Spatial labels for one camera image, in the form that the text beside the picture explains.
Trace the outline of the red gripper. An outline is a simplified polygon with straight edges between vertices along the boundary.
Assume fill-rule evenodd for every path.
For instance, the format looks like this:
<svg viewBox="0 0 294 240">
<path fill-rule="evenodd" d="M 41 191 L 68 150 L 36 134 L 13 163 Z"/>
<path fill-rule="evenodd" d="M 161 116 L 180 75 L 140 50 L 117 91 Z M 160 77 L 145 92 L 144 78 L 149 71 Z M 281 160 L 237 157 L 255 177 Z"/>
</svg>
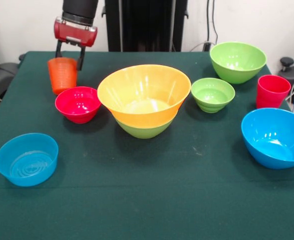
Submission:
<svg viewBox="0 0 294 240">
<path fill-rule="evenodd" d="M 94 44 L 97 33 L 98 29 L 95 26 L 80 25 L 58 16 L 54 23 L 54 35 L 59 40 L 57 42 L 55 57 L 62 57 L 61 47 L 63 42 L 80 45 L 81 51 L 77 60 L 77 71 L 81 71 L 86 47 L 91 47 Z"/>
</svg>

